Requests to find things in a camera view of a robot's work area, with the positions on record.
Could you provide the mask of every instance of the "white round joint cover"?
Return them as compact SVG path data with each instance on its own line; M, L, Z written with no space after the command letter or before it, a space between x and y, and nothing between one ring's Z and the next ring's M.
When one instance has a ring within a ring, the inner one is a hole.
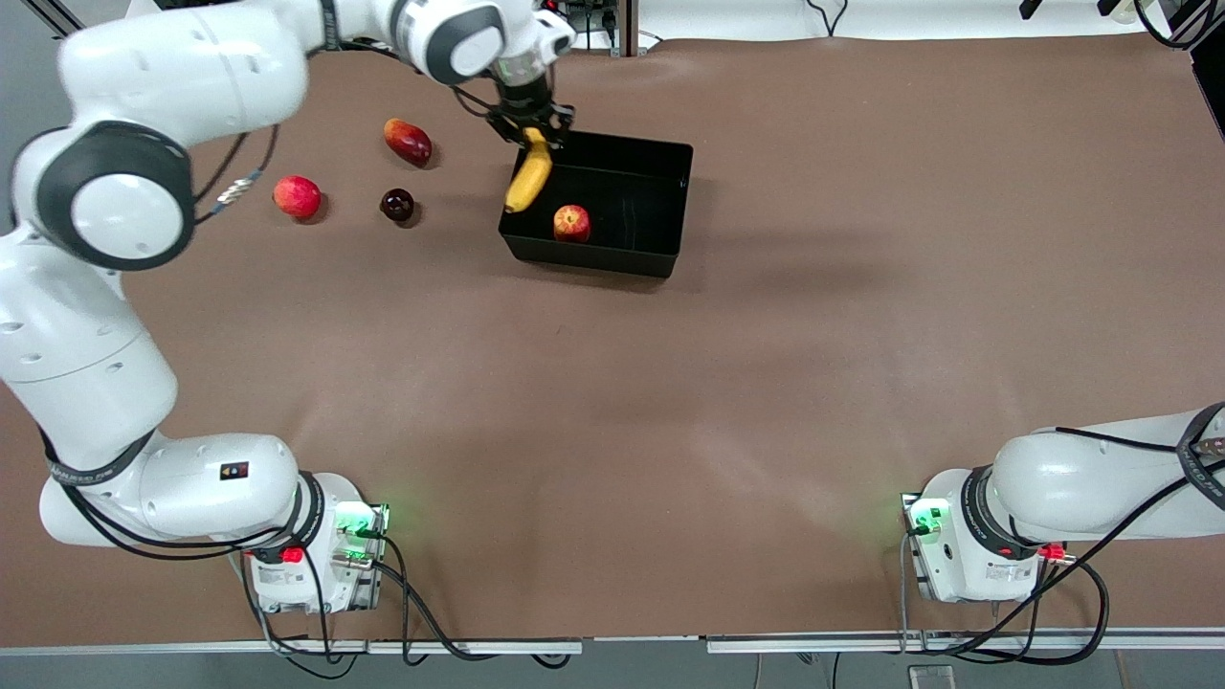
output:
M184 217L162 185L134 174L108 174L77 190L72 224L81 239L104 254L147 259L178 242Z
M464 75L477 76L502 51L502 32L485 27L456 44L451 51L451 67Z

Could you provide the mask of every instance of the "gray floor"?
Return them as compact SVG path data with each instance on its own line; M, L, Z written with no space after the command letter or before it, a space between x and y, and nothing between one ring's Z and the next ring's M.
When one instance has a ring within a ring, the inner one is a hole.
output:
M833 656L806 666L793 655L763 656L761 689L829 688ZM405 687L415 689L751 689L755 656L710 656L695 641L587 642L570 667L548 671L528 657L466 663L432 657L409 668L394 656L359 658L349 677L333 687ZM905 689L907 668L946 664L883 653L843 653L838 689ZM1100 651L1067 668L981 667L959 661L959 689L1220 689L1225 653L1220 651L1129 651L1123 655L1127 683L1114 652ZM267 653L163 656L0 657L4 689L261 689L326 684Z

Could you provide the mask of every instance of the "table surface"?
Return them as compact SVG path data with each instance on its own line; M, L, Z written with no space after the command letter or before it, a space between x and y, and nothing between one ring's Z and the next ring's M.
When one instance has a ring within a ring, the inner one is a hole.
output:
M562 60L582 129L696 150L666 282L516 261L512 147L391 60L311 71L260 188L126 288L179 375L167 434L274 433L390 503L457 638L894 629L899 493L1038 427L1220 396L1225 146L1187 55L1145 37ZM386 148L391 116L432 135L432 169ZM278 213L284 174L325 218ZM379 213L393 186L415 227ZM53 542L7 392L0 433L0 645L258 635L224 561ZM1219 625L1197 591L1225 585L1220 546L1111 547L1111 623ZM1044 625L1090 624L1084 587L1052 598ZM396 600L337 625L394 638Z

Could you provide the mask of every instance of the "metal post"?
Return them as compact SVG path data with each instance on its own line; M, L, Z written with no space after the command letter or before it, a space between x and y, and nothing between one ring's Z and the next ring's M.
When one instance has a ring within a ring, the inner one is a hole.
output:
M638 0L617 0L616 38L614 55L636 58L638 55Z
M69 11L62 2L58 0L21 0L29 7L34 16L43 20L43 23L49 26L51 31L55 32L60 38L66 37L74 31L81 31L85 25L81 20Z

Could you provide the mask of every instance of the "black bin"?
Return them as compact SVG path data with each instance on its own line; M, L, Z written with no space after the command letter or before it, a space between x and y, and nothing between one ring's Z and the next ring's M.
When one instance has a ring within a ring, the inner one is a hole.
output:
M521 261L668 277L681 250L692 163L687 143L572 131L552 152L540 196L523 212L502 213L497 230ZM552 238L552 216L568 204L592 217L586 244Z

